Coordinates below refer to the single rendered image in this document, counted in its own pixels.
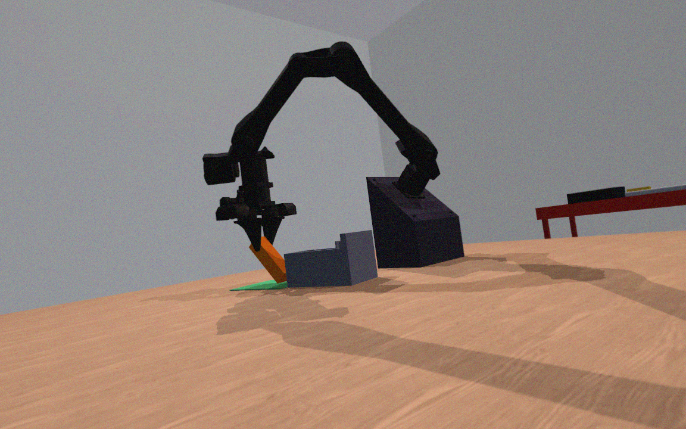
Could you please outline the orange block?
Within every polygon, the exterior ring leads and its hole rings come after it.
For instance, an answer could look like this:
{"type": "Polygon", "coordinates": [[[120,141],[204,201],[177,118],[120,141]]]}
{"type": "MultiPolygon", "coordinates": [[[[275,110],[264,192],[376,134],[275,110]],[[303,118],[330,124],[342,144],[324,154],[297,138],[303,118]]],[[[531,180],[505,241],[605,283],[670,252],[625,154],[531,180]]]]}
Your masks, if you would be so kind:
{"type": "Polygon", "coordinates": [[[258,257],[258,260],[265,269],[269,271],[269,274],[274,278],[277,284],[288,280],[286,278],[284,259],[266,237],[261,237],[260,251],[255,251],[255,248],[252,245],[250,245],[250,249],[255,256],[258,257]]]}

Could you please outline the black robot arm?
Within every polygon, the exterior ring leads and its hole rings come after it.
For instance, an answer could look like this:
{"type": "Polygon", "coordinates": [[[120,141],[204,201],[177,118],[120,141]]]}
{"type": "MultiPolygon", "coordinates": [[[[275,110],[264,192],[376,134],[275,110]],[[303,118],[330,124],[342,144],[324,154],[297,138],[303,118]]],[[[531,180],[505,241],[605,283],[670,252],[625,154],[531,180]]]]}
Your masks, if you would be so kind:
{"type": "Polygon", "coordinates": [[[347,42],[336,42],[328,48],[310,52],[296,52],[277,77],[255,110],[236,125],[228,153],[204,154],[204,179],[207,185],[236,182],[239,162],[242,181],[250,178],[269,178],[267,158],[274,154],[264,147],[259,150],[270,122],[274,120],[289,96],[304,77],[337,77],[364,98],[385,124],[397,134],[398,150],[409,164],[398,181],[392,184],[407,198],[425,198],[422,194],[428,181],[440,175],[436,165],[435,145],[409,124],[397,108],[370,78],[364,64],[347,42]]]}

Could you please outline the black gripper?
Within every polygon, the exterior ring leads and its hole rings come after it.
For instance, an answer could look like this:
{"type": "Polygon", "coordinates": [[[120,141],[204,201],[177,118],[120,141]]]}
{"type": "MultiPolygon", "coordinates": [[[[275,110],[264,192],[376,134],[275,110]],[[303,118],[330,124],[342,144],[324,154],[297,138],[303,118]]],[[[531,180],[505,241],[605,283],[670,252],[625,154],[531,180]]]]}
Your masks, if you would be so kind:
{"type": "Polygon", "coordinates": [[[268,178],[244,179],[242,185],[239,186],[239,191],[244,192],[245,204],[220,206],[216,211],[217,220],[238,218],[238,221],[234,223],[238,223],[244,228],[255,251],[260,251],[261,247],[261,226],[264,237],[273,246],[277,230],[284,216],[297,214],[296,206],[293,203],[275,204],[275,201],[270,201],[271,187],[274,187],[274,184],[269,182],[268,178]],[[262,217],[258,218],[257,215],[262,217]]]}

